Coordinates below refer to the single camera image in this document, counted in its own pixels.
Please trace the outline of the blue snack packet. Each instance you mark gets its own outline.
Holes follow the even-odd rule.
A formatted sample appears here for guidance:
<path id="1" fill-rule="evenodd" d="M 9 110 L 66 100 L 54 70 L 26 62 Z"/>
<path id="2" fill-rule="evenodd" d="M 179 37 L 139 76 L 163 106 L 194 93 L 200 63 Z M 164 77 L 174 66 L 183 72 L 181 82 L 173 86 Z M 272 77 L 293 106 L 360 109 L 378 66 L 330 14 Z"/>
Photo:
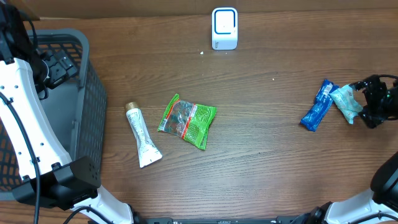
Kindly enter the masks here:
<path id="1" fill-rule="evenodd" d="M 315 96 L 312 108 L 300 121 L 300 123 L 309 131 L 315 132 L 317 130 L 322 119 L 334 103 L 330 93 L 333 93 L 337 89 L 339 89 L 339 86 L 335 85 L 333 82 L 329 80 L 323 81 L 317 95 Z"/>

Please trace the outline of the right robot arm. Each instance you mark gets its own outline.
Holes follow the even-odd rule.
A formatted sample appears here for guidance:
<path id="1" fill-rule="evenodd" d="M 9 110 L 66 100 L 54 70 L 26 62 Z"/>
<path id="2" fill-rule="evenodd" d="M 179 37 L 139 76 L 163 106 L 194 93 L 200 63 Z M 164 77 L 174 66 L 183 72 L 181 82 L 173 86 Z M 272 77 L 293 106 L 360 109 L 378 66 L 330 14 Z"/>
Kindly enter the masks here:
<path id="1" fill-rule="evenodd" d="M 397 76 L 392 88 L 382 81 L 385 75 L 339 87 L 325 80 L 314 106 L 301 123 L 314 131 L 332 104 L 349 124 L 359 116 L 368 128 L 397 119 Z M 397 155 L 390 157 L 374 174 L 370 188 L 342 202 L 328 202 L 294 219 L 295 223 L 381 223 L 397 220 Z"/>

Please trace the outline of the white tube gold cap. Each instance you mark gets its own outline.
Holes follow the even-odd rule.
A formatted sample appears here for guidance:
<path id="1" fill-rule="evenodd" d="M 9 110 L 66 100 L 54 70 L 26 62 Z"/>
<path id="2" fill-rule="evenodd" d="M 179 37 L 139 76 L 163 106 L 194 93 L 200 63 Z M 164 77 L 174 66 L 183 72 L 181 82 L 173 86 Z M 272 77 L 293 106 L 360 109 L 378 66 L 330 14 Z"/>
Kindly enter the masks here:
<path id="1" fill-rule="evenodd" d="M 126 117 L 137 142 L 139 167 L 144 168 L 161 160 L 163 155 L 150 138 L 142 111 L 138 104 L 136 102 L 127 103 L 125 105 L 125 110 Z"/>

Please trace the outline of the green snack bag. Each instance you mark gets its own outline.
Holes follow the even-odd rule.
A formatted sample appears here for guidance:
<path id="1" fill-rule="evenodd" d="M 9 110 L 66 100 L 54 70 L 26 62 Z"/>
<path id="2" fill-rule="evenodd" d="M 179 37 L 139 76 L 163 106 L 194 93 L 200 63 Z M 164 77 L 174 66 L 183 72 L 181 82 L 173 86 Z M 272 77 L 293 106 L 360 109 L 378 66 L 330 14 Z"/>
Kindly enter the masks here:
<path id="1" fill-rule="evenodd" d="M 178 136 L 205 150 L 208 130 L 216 112 L 214 106 L 181 100 L 176 93 L 167 105 L 157 130 Z"/>

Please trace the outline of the teal tissue packet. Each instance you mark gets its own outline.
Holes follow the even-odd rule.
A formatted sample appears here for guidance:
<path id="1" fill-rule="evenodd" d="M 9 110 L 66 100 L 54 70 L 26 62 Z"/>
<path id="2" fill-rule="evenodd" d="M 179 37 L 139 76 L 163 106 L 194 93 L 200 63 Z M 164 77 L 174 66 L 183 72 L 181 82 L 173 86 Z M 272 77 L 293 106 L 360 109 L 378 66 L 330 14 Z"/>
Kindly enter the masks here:
<path id="1" fill-rule="evenodd" d="M 349 124 L 354 123 L 354 118 L 362 112 L 363 107 L 355 100 L 354 92 L 350 85 L 345 85 L 329 94 L 338 109 Z"/>

